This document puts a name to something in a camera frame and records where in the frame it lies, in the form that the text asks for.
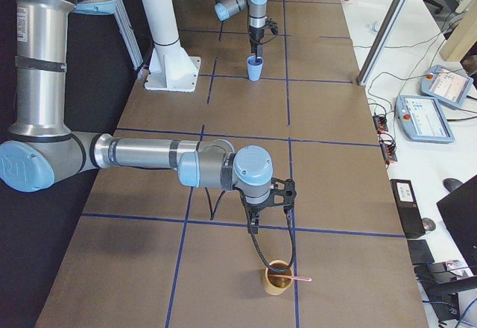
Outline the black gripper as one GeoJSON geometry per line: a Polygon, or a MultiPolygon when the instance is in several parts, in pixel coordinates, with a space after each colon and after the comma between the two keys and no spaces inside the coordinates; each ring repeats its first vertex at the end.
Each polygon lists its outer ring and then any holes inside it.
{"type": "Polygon", "coordinates": [[[260,212],[267,207],[266,203],[250,204],[246,201],[245,196],[241,196],[241,203],[244,207],[247,218],[247,231],[250,235],[256,235],[259,231],[260,212]]]}
{"type": "Polygon", "coordinates": [[[265,28],[264,27],[261,27],[261,28],[249,27],[248,33],[249,33],[250,46],[253,47],[254,56],[256,59],[258,59],[262,57],[261,41],[264,37],[265,28]]]}

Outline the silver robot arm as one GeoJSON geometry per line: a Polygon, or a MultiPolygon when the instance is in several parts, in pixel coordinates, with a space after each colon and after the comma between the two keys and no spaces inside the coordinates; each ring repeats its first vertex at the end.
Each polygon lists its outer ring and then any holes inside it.
{"type": "Polygon", "coordinates": [[[223,22],[243,10],[248,12],[248,33],[251,53],[256,58],[262,57],[262,40],[267,27],[268,0],[215,0],[215,13],[223,22]]]}
{"type": "MultiPolygon", "coordinates": [[[[49,0],[72,8],[77,0],[49,0]]],[[[96,3],[109,0],[83,0],[96,3]]],[[[136,12],[136,32],[149,34],[145,0],[127,0],[136,12]]],[[[96,136],[116,127],[130,94],[136,74],[128,69],[123,42],[112,17],[73,14],[64,24],[47,20],[29,23],[32,31],[41,31],[34,45],[53,50],[68,49],[65,60],[70,72],[57,73],[56,84],[48,89],[29,88],[17,80],[14,64],[18,41],[13,35],[16,3],[1,0],[1,138],[9,139],[7,126],[14,120],[14,110],[24,107],[27,99],[44,116],[58,115],[75,133],[96,136]]],[[[95,171],[86,171],[35,193],[21,193],[1,186],[1,243],[19,248],[22,245],[63,245],[72,234],[95,179],[95,171]]]]}

